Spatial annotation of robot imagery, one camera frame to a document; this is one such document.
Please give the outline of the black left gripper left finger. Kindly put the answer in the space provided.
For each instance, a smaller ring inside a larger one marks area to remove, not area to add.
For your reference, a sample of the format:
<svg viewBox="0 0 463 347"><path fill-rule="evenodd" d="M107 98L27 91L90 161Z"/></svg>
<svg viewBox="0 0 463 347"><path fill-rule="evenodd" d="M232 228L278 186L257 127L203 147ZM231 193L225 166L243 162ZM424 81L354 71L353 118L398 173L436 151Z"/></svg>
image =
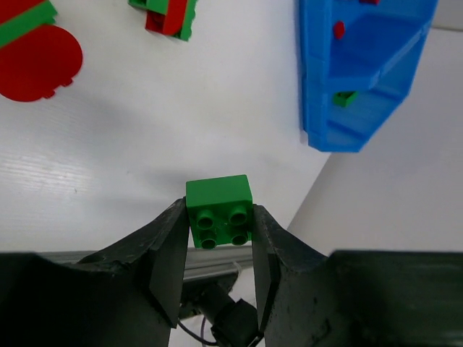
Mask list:
<svg viewBox="0 0 463 347"><path fill-rule="evenodd" d="M188 244L184 199L78 262L1 255L3 346L167 346Z"/></svg>

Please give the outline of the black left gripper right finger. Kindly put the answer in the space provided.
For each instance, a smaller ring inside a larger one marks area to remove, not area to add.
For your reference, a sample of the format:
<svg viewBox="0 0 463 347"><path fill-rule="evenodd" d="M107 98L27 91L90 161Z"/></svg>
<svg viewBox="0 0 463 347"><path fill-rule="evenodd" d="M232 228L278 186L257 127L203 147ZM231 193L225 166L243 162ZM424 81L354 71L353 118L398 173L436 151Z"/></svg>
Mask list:
<svg viewBox="0 0 463 347"><path fill-rule="evenodd" d="M253 212L258 327L267 346L460 346L462 254L323 255Z"/></svg>

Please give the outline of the green square lego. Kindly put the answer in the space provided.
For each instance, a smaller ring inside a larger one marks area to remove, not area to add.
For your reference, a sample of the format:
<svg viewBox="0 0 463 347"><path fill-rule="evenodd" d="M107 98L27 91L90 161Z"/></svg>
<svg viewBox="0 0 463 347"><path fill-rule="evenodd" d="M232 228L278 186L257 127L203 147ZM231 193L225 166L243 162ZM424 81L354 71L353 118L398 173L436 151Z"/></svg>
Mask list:
<svg viewBox="0 0 463 347"><path fill-rule="evenodd" d="M198 249L242 246L252 239L252 192L244 174L188 181L186 207Z"/></svg>

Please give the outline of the red rounded lego piece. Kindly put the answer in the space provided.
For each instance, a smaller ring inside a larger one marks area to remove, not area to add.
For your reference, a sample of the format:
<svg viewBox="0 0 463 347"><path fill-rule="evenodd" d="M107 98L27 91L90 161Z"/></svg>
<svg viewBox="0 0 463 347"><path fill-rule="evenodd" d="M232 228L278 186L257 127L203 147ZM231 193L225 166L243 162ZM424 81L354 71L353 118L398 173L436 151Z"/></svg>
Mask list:
<svg viewBox="0 0 463 347"><path fill-rule="evenodd" d="M13 101L52 98L73 83L83 63L77 39L55 25L41 25L1 49L1 95Z"/></svg>

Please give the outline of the green lego plate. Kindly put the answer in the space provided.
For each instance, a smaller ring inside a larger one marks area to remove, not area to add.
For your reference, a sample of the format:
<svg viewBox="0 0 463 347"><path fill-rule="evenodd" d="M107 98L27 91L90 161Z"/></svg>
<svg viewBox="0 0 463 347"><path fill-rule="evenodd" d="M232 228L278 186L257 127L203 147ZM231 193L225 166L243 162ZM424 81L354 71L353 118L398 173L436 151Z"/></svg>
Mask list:
<svg viewBox="0 0 463 347"><path fill-rule="evenodd" d="M44 24L54 24L58 14L50 1L44 1L1 25L1 48Z"/></svg>

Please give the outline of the red long lego brick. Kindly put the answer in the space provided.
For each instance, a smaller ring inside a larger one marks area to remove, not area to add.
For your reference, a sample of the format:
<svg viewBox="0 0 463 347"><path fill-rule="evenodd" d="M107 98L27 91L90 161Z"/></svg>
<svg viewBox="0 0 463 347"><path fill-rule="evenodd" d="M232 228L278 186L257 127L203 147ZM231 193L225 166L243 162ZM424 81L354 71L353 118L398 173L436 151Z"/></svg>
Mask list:
<svg viewBox="0 0 463 347"><path fill-rule="evenodd" d="M44 0L0 0L0 24L23 14Z"/></svg>

